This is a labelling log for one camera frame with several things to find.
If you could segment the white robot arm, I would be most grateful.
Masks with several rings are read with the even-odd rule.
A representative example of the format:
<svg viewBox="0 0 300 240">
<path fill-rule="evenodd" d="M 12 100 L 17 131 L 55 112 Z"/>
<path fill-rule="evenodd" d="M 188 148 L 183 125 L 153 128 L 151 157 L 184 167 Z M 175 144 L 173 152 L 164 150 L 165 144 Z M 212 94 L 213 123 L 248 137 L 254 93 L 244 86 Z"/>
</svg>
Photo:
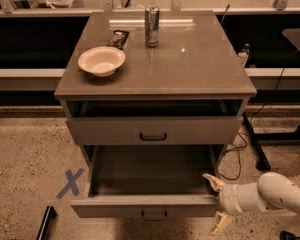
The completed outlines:
<svg viewBox="0 0 300 240">
<path fill-rule="evenodd" d="M 223 211 L 216 212 L 213 235 L 220 234 L 235 216 L 246 212 L 300 215 L 300 175 L 291 180 L 279 173 L 268 172 L 248 184 L 226 184 L 207 173 L 203 177 L 218 193 L 223 208 Z"/>
</svg>

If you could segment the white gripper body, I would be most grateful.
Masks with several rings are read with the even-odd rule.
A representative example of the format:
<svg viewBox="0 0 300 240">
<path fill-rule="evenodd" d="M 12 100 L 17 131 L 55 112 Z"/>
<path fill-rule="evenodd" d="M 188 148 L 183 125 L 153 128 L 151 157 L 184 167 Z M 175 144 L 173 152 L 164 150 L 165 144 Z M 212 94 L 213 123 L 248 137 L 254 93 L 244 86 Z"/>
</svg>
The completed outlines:
<svg viewBox="0 0 300 240">
<path fill-rule="evenodd" d="M 219 192 L 219 202 L 230 215 L 256 210 L 258 208 L 257 184 L 226 184 Z"/>
</svg>

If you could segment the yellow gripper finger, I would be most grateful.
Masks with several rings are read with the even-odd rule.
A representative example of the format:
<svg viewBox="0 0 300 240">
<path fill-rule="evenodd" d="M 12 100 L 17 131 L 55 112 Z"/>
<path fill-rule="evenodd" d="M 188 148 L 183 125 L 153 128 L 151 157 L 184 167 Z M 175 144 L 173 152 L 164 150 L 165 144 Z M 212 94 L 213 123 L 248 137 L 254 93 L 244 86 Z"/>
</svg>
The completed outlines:
<svg viewBox="0 0 300 240">
<path fill-rule="evenodd" d="M 215 226 L 212 230 L 213 235 L 221 234 L 234 220 L 232 215 L 227 214 L 226 212 L 216 212 L 215 215 Z"/>
<path fill-rule="evenodd" d="M 221 189 L 226 185 L 225 182 L 223 182 L 222 180 L 220 180 L 219 178 L 213 176 L 213 175 L 210 175 L 208 173 L 204 173 L 203 174 L 203 177 L 205 179 L 207 179 L 212 187 L 212 189 L 215 191 L 215 192 L 220 192 Z"/>
</svg>

